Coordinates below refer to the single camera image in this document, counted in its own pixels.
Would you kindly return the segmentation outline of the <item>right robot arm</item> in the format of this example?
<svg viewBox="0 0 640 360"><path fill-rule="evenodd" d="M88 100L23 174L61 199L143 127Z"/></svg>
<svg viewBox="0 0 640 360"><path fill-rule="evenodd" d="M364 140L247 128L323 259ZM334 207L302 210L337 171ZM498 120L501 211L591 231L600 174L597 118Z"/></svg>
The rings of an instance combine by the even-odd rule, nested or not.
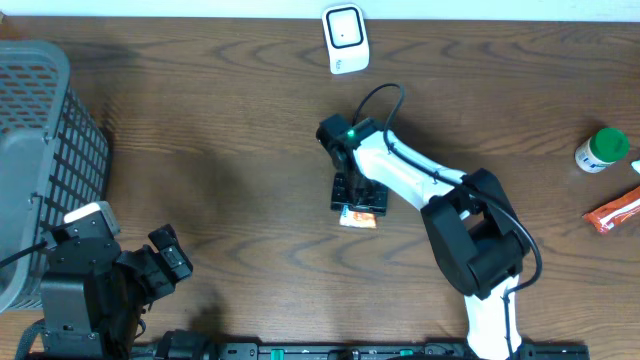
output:
<svg viewBox="0 0 640 360"><path fill-rule="evenodd" d="M510 359L522 344L514 297L531 239L494 174L442 166L372 119L322 121L316 138L336 169L331 208L383 216L395 192L421 214L436 263L468 315L467 344L481 359Z"/></svg>

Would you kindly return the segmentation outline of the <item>orange tissue pack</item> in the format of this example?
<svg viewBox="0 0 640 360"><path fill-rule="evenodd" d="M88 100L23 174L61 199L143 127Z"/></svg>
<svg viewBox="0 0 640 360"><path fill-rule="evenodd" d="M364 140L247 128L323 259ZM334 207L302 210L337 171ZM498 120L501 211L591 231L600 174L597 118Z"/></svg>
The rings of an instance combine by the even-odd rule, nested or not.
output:
<svg viewBox="0 0 640 360"><path fill-rule="evenodd" d="M344 207L339 217L339 224L345 227L376 229L376 216L372 213L356 212Z"/></svg>

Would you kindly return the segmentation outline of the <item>red snack packet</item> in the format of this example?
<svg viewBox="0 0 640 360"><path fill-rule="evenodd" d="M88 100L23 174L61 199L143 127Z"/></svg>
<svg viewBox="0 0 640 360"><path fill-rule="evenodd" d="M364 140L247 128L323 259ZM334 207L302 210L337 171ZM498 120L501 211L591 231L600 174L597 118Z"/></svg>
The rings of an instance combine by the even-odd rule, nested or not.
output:
<svg viewBox="0 0 640 360"><path fill-rule="evenodd" d="M636 187L620 198L584 214L582 218L593 225L600 234L606 234L638 213L639 188Z"/></svg>

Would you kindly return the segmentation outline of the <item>teal wet wipes pack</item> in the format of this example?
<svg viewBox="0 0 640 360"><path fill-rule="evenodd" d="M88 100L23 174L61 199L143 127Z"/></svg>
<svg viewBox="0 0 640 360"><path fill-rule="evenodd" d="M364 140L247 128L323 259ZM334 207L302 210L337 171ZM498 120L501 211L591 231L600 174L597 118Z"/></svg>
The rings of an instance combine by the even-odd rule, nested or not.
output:
<svg viewBox="0 0 640 360"><path fill-rule="evenodd" d="M631 163L631 167L635 172L640 174L640 160L636 160L636 161L632 162Z"/></svg>

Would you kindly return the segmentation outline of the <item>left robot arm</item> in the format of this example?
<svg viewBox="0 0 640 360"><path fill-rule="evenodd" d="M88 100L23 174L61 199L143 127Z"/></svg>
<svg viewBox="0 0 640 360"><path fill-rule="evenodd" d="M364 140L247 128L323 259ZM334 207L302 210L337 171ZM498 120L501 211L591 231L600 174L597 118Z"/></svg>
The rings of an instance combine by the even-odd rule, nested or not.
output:
<svg viewBox="0 0 640 360"><path fill-rule="evenodd" d="M193 272L169 224L136 251L123 251L102 218L49 235L56 247L40 283L44 318L23 332L17 359L128 359L145 307Z"/></svg>

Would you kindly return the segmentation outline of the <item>green lid jar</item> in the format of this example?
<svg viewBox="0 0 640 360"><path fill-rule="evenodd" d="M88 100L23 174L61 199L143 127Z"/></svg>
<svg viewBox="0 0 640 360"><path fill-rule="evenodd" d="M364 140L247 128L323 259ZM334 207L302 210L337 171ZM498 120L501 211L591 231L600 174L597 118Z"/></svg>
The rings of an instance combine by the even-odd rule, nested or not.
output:
<svg viewBox="0 0 640 360"><path fill-rule="evenodd" d="M629 139L622 131L602 128L576 149L574 158L581 170L595 174L625 158L629 150Z"/></svg>

